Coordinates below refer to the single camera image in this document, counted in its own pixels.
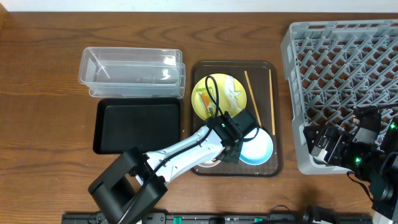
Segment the blue bowl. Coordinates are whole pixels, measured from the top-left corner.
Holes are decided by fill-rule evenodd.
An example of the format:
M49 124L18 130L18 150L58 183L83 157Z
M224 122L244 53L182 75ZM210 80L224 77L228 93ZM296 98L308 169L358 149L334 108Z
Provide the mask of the blue bowl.
M271 136L261 128L253 129L244 139L239 159L246 164L258 166L267 162L273 153L274 145Z

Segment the green orange snack wrapper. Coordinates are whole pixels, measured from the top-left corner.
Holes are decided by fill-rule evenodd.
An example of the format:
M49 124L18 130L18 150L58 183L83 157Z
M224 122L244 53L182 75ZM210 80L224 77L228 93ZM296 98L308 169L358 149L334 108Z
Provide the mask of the green orange snack wrapper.
M209 87L209 91L206 88L199 88L196 90L197 97L200 101L198 108L201 110L200 117L207 119L215 115L216 104L210 97L210 93L213 93L212 87Z

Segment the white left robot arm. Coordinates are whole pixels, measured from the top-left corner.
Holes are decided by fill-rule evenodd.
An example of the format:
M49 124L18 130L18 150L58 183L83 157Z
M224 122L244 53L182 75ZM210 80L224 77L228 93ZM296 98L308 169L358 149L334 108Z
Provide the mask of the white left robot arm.
M209 118L194 135L142 154L122 153L88 188L108 223L135 223L168 191L176 177L203 162L225 158L239 146L244 125L222 115Z

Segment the white tissue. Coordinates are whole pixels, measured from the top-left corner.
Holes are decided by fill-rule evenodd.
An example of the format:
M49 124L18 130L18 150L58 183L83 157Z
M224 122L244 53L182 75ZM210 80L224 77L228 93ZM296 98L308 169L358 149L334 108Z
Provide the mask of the white tissue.
M241 107L238 105L238 100L237 100L237 96L240 94L240 92L235 90L234 81L235 79L232 76L230 75L225 76L224 93L230 103L231 110L240 111Z

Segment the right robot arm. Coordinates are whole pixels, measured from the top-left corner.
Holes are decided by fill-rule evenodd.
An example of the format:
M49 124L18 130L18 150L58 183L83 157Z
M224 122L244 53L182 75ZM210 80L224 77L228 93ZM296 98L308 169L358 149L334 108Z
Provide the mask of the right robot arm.
M328 126L307 126L303 130L308 151L325 165L348 169L371 199L372 209L397 222L397 118L387 129L380 150L359 137Z

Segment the pink bowl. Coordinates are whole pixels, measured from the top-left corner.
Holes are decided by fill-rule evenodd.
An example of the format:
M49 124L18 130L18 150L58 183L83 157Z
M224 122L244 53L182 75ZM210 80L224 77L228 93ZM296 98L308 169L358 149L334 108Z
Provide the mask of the pink bowl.
M204 168L211 168L211 167L217 166L220 162L221 161L218 159L212 159L210 161L200 163L199 166L204 167Z

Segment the wooden chopstick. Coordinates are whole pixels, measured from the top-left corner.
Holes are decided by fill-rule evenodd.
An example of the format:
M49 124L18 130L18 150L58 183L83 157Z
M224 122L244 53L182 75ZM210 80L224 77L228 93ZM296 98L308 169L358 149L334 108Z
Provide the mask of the wooden chopstick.
M270 107L271 107L271 121L272 121L272 135L275 136L275 113L274 113L274 98L272 88L272 70L269 70L269 90L270 90Z
M251 82L250 82L250 79L249 79L249 75L248 75L248 71L247 71L247 70L244 71L244 75L245 75L246 82L247 82L247 85L248 85L248 88L249 88L250 96L251 96L251 99L252 99L254 111L255 111L255 114L256 114L256 118L257 118L257 122L258 122L259 127L261 128L261 127L262 127L261 118L260 118L260 116L259 116L259 111L258 111L258 108L257 108L257 103L256 103L256 100L255 100L255 97L254 97L254 92L253 92L253 90L252 90L252 86L251 86Z

